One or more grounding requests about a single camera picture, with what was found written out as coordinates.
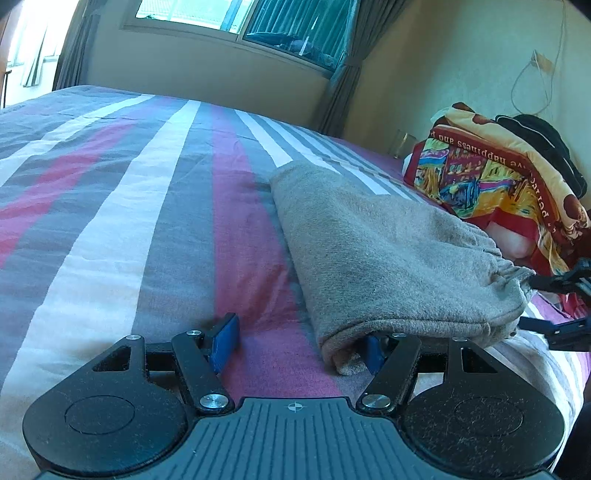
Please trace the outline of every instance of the wall outlet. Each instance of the wall outlet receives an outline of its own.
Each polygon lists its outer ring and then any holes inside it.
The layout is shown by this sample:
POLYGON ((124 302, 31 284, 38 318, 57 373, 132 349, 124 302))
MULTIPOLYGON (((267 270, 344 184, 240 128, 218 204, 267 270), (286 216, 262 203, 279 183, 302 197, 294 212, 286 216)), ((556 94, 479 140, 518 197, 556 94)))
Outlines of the wall outlet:
POLYGON ((544 57, 539 51, 534 50, 531 53, 531 64, 534 67, 536 66, 536 59, 538 61, 537 64, 540 65, 540 70, 542 72, 552 74, 552 71, 554 70, 554 64, 552 63, 552 60, 549 60, 548 58, 544 57))

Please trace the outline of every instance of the gray towel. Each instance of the gray towel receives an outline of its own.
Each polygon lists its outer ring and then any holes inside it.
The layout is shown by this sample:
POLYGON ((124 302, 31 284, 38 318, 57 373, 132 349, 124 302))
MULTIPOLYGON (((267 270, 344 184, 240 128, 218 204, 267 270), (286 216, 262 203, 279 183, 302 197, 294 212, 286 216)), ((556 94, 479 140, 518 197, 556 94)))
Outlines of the gray towel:
POLYGON ((279 168, 271 190, 322 357, 341 374, 363 368, 352 345, 378 330, 489 346, 532 296, 531 270, 438 208, 303 161, 279 168))

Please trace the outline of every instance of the colorful blanket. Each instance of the colorful blanket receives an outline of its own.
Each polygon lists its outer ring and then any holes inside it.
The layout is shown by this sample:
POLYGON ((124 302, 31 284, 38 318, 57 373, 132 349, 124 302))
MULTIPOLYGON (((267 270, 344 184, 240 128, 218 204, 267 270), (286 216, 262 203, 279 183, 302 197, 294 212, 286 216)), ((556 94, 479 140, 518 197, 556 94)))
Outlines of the colorful blanket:
POLYGON ((405 181, 482 229, 494 222, 529 239, 530 264, 539 273, 568 271, 566 258, 591 229, 587 212, 544 157, 463 103, 446 109, 417 146, 405 181))

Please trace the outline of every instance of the bed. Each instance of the bed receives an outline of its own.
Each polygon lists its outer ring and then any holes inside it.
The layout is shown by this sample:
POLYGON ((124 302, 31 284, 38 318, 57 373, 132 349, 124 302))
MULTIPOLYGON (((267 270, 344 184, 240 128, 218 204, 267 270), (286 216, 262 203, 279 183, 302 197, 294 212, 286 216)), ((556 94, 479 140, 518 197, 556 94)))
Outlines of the bed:
MULTIPOLYGON (((79 86, 0 113, 0 470, 37 473, 27 407, 120 338, 168 341, 241 319, 222 375, 232 397, 355 398, 314 344, 268 176, 293 159, 375 194, 428 203, 402 162, 259 115, 204 102, 79 86)), ((570 320, 540 295, 526 314, 570 320)), ((556 403, 570 431, 586 353, 519 332, 489 352, 556 403)), ((416 391, 441 381, 422 375, 416 391)))

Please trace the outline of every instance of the window glass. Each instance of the window glass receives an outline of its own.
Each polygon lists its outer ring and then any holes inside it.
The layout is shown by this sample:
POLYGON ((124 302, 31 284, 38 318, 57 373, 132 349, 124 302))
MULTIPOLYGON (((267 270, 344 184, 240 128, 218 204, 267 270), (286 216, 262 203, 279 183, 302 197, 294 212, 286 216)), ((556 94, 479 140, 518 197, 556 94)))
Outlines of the window glass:
POLYGON ((136 17, 238 33, 251 4, 252 0, 143 0, 136 17))
POLYGON ((261 0, 244 39, 334 70, 343 53, 349 0, 261 0))

